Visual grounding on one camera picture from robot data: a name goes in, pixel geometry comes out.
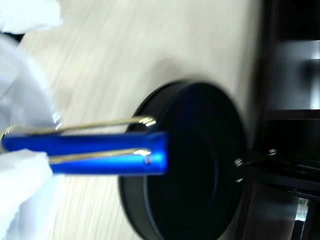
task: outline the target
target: black round container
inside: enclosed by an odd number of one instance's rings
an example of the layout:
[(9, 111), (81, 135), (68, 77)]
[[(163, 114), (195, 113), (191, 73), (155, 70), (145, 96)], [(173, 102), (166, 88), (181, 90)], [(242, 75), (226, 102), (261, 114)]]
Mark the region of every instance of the black round container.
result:
[(169, 140), (165, 175), (119, 178), (132, 227), (145, 240), (217, 239), (243, 190), (235, 160), (246, 153), (246, 137), (233, 103), (212, 84), (177, 81), (153, 92), (135, 115), (155, 117), (152, 131), (168, 132)]

